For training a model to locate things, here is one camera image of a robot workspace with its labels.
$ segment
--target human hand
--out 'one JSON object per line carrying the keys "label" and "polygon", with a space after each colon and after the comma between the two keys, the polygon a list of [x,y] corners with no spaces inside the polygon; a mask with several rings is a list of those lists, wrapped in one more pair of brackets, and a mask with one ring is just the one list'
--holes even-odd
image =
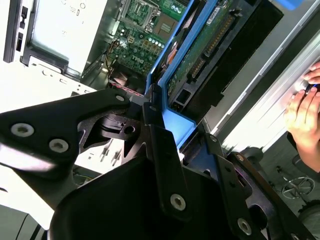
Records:
{"label": "human hand", "polygon": [[320,120],[318,119],[318,109],[320,92],[317,92],[316,87],[312,87],[308,95],[305,98],[304,96],[304,90],[292,96],[285,110],[284,120],[297,147],[305,151],[311,151],[319,147]]}
{"label": "human hand", "polygon": [[309,84],[320,84],[320,61],[310,67],[310,70],[303,76],[304,80],[308,80]]}

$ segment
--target screw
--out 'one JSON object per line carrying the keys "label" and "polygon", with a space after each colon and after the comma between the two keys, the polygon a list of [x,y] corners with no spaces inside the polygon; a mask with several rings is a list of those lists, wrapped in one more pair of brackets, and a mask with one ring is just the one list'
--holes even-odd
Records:
{"label": "screw", "polygon": [[250,227],[249,223],[247,223],[247,221],[244,220],[243,218],[239,218],[237,222],[238,222],[238,226],[242,230],[242,232],[244,232],[246,235],[250,236],[252,231],[251,231],[251,227]]}
{"label": "screw", "polygon": [[211,138],[211,140],[214,141],[215,143],[217,142],[217,139],[215,138],[215,136],[210,135],[210,138]]}
{"label": "screw", "polygon": [[157,111],[157,109],[154,106],[150,106],[149,108],[155,112]]}
{"label": "screw", "polygon": [[298,236],[295,235],[294,233],[291,233],[291,237],[292,237],[293,240],[300,240],[300,239],[298,238]]}
{"label": "screw", "polygon": [[171,202],[171,205],[179,211],[183,211],[186,208],[186,201],[179,194],[176,194],[176,193],[172,194],[170,197],[170,202]]}
{"label": "screw", "polygon": [[56,138],[49,142],[49,148],[56,153],[64,153],[69,149],[69,144],[62,139]]}
{"label": "screw", "polygon": [[125,100],[125,98],[123,96],[120,96],[120,95],[116,95],[115,98],[118,99],[121,102],[123,102]]}
{"label": "screw", "polygon": [[239,159],[241,162],[243,162],[243,161],[244,161],[243,156],[241,156],[241,155],[239,155],[239,154],[237,154],[237,155],[236,155],[236,158],[237,158],[237,159]]}
{"label": "screw", "polygon": [[34,127],[27,123],[16,123],[11,127],[11,133],[21,138],[29,137],[34,132]]}

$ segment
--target green circuit board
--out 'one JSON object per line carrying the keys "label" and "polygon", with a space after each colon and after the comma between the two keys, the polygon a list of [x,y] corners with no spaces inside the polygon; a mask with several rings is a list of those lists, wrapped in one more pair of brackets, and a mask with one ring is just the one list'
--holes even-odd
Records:
{"label": "green circuit board", "polygon": [[179,21],[186,10],[186,6],[175,0],[156,1],[162,12],[169,17]]}
{"label": "green circuit board", "polygon": [[107,61],[147,76],[187,7],[177,0],[130,0],[127,4]]}
{"label": "green circuit board", "polygon": [[233,18],[229,14],[229,8],[232,4],[232,0],[224,1],[218,4],[212,11],[211,16],[208,18],[206,25],[202,28],[200,34],[190,47],[188,53],[183,58],[181,64],[176,69],[174,75],[167,83],[168,98],[174,92],[177,84],[186,79],[186,75],[191,73],[193,76],[197,74],[197,71],[205,63],[201,58],[203,52],[208,52],[211,46],[215,46],[219,39],[221,39],[226,32],[226,29],[233,21]]}

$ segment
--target label sticker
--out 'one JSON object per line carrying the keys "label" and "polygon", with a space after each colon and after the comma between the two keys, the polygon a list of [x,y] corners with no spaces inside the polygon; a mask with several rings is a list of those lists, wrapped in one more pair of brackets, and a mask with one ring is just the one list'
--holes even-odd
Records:
{"label": "label sticker", "polygon": [[211,16],[209,17],[208,21],[206,21],[206,24],[210,25],[212,23],[212,21],[215,19],[215,17],[217,16],[218,12],[220,11],[221,7],[216,7]]}

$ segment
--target motherboard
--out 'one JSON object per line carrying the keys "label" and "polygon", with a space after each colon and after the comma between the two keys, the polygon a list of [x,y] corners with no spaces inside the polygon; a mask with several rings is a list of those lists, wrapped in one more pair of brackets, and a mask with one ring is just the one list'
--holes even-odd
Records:
{"label": "motherboard", "polygon": [[147,76],[187,6],[186,0],[126,0],[107,51],[108,66],[117,62]]}

